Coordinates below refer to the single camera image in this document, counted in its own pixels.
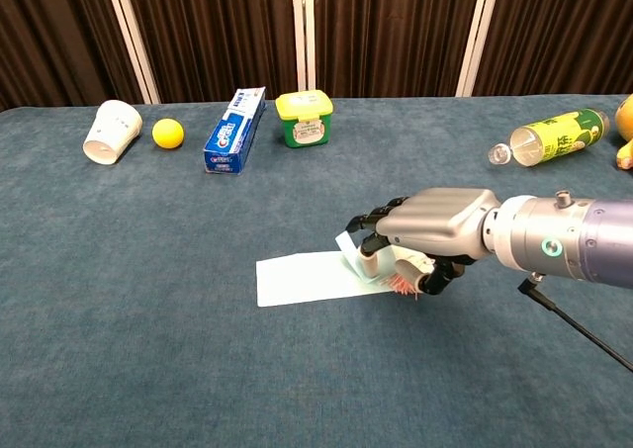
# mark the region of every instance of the bottle cap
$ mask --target bottle cap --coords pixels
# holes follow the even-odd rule
[[[488,152],[488,160],[492,164],[507,164],[512,158],[512,150],[505,143],[498,143]]]

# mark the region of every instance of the yellow container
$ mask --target yellow container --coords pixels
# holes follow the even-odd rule
[[[275,105],[284,124],[288,146],[297,148],[329,141],[330,116],[334,107],[322,91],[306,90],[280,95]]]

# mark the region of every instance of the curtain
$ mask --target curtain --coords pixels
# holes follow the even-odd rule
[[[292,0],[132,0],[162,102],[297,90]]]
[[[0,109],[142,102],[111,0],[0,0]]]
[[[316,84],[331,97],[455,95],[477,0],[315,0]]]
[[[633,92],[632,0],[497,0],[473,95]]]

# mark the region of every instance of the paper cup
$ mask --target paper cup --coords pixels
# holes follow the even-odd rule
[[[83,142],[83,152],[99,164],[114,164],[140,134],[141,126],[142,118],[133,106],[120,100],[108,100],[97,110]]]

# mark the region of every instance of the blue toothpaste box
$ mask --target blue toothpaste box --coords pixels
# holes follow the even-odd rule
[[[266,87],[237,89],[205,145],[208,173],[240,174],[266,108]]]

